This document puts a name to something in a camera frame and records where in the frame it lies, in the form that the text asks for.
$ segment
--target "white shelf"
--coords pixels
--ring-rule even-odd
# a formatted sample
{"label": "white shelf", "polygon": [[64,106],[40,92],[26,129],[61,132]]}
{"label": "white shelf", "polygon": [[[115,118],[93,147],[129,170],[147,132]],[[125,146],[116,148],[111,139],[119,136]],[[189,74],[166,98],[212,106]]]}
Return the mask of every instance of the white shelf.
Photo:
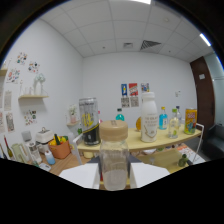
{"label": "white shelf", "polygon": [[5,76],[8,69],[0,69],[0,76]]}
{"label": "white shelf", "polygon": [[42,96],[42,95],[22,95],[18,99],[22,98],[47,98],[49,96]]}
{"label": "white shelf", "polygon": [[80,121],[76,121],[75,123],[68,123],[67,125],[68,126],[74,126],[74,125],[76,125],[76,124],[78,124]]}

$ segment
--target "poster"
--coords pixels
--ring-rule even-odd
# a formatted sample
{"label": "poster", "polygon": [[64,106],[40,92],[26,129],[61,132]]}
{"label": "poster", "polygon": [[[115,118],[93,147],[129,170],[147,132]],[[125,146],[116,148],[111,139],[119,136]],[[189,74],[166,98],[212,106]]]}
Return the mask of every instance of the poster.
{"label": "poster", "polygon": [[20,74],[20,70],[17,70],[16,68],[11,69],[11,71],[7,75],[6,82],[17,84],[19,79],[19,74]]}
{"label": "poster", "polygon": [[121,107],[122,108],[130,107],[129,97],[122,97],[121,98]]}
{"label": "poster", "polygon": [[142,93],[149,92],[149,83],[141,84]]}
{"label": "poster", "polygon": [[29,67],[28,67],[28,71],[31,72],[31,73],[38,74],[39,68],[40,68],[40,65],[37,64],[37,62],[31,61],[30,64],[29,64]]}
{"label": "poster", "polygon": [[13,115],[12,115],[11,112],[8,112],[6,114],[6,121],[7,121],[8,132],[15,131],[15,129],[14,129],[14,123],[13,123]]}
{"label": "poster", "polygon": [[137,83],[129,83],[129,95],[130,96],[138,96],[138,84]]}
{"label": "poster", "polygon": [[24,120],[26,126],[36,124],[37,123],[36,111],[29,110],[27,112],[24,112]]}
{"label": "poster", "polygon": [[131,100],[131,107],[138,107],[139,106],[139,102],[138,102],[138,97],[130,97]]}
{"label": "poster", "polygon": [[24,52],[19,52],[16,59],[16,63],[20,65],[25,65],[26,59],[27,59],[27,54],[25,54]]}
{"label": "poster", "polygon": [[5,99],[4,99],[4,110],[5,111],[11,110],[11,100],[12,100],[12,91],[6,91]]}
{"label": "poster", "polygon": [[122,96],[127,96],[127,84],[121,84]]}
{"label": "poster", "polygon": [[0,111],[0,134],[5,132],[5,125],[4,125],[4,119],[3,119],[3,113]]}

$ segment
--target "door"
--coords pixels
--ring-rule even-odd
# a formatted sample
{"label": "door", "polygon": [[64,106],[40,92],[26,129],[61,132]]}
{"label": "door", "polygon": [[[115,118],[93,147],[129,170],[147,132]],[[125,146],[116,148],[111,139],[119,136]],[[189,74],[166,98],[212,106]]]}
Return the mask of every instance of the door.
{"label": "door", "polygon": [[197,123],[204,125],[206,130],[214,124],[215,120],[215,96],[211,75],[203,57],[190,63],[197,92]]}

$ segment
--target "chair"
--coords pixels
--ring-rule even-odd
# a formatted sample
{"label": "chair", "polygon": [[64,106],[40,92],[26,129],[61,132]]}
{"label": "chair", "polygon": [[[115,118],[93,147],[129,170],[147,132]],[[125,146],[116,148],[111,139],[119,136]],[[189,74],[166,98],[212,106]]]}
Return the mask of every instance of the chair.
{"label": "chair", "polygon": [[212,160],[224,158],[224,126],[214,124],[207,130],[201,150]]}
{"label": "chair", "polygon": [[78,150],[78,144],[81,142],[82,140],[82,134],[80,134],[79,136],[77,136],[76,138],[74,138],[71,142],[73,142],[72,144],[74,145],[74,150],[72,151],[73,155],[76,155],[78,161],[79,161],[79,165],[83,165],[80,155],[79,155],[79,150]]}

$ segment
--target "ceiling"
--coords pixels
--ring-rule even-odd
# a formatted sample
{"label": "ceiling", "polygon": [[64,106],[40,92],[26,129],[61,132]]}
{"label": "ceiling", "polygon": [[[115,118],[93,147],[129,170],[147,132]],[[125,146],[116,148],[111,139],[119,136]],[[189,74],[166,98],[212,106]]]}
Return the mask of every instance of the ceiling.
{"label": "ceiling", "polygon": [[[84,58],[135,51],[192,62],[214,52],[194,25],[156,1],[148,5],[129,0],[72,0],[39,19],[62,34]],[[148,42],[141,50],[143,41]]]}

